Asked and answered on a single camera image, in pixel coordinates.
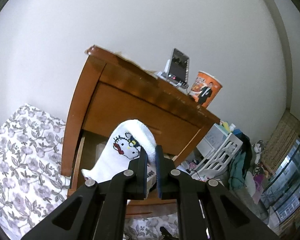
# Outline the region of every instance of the metal rivet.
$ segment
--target metal rivet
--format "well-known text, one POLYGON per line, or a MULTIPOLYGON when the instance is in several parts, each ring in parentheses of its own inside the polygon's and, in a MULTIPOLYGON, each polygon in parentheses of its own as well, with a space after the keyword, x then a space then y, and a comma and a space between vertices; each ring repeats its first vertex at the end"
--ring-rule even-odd
POLYGON ((96 182, 93 179, 87 179, 85 185, 87 187, 92 187, 96 182))
POLYGON ((128 176, 132 176, 132 175, 133 175, 133 171, 132 171, 132 170, 125 170, 125 171, 123 172, 123 174, 126 175, 127 177, 128 177, 128 176))
POLYGON ((210 186, 213 186, 213 187, 218 185, 218 181, 216 179, 209 179, 208 183, 210 186))
POLYGON ((177 169, 174 169, 174 170, 170 171, 170 173, 173 176, 179 176, 181 172, 179 170, 177 170, 177 169))

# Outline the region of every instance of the dresser drawer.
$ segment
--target dresser drawer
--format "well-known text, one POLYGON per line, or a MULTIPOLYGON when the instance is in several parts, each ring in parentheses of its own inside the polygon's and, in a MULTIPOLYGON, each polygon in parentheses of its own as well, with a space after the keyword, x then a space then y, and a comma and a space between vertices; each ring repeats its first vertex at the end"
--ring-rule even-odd
POLYGON ((189 122, 115 87, 99 82, 82 128, 109 137, 121 123, 138 119, 152 132, 163 151, 178 155, 197 133, 189 122))

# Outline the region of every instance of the man in black suit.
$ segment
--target man in black suit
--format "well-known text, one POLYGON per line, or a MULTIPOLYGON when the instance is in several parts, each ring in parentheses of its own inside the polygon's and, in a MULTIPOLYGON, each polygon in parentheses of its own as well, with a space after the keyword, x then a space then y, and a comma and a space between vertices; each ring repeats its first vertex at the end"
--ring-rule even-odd
POLYGON ((200 105, 202 105, 203 103, 205 103, 207 101, 207 98, 209 98, 211 96, 211 94, 212 94, 212 87, 213 87, 213 83, 210 82, 207 87, 202 87, 200 89, 201 93, 198 96, 198 98, 199 98, 198 103, 200 105))

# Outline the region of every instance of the plush toy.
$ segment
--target plush toy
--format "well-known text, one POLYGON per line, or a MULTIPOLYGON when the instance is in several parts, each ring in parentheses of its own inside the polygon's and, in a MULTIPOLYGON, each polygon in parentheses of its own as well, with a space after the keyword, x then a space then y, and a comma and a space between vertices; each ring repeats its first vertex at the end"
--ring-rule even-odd
POLYGON ((253 145, 253 149, 256 153, 256 160, 254 161, 255 164, 258 164, 259 163, 259 160, 260 160, 260 156, 261 156, 261 153, 264 151, 265 149, 265 145, 264 145, 264 142, 263 140, 260 140, 258 142, 256 142, 254 145, 253 145))

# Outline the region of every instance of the orange cup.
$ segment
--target orange cup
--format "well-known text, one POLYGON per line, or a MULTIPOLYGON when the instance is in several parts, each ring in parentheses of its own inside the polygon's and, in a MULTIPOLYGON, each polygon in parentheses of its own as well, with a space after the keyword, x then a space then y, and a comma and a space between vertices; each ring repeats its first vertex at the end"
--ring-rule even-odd
POLYGON ((199 71, 189 94, 200 105, 207 107, 221 88, 222 85, 215 77, 204 71, 199 71))

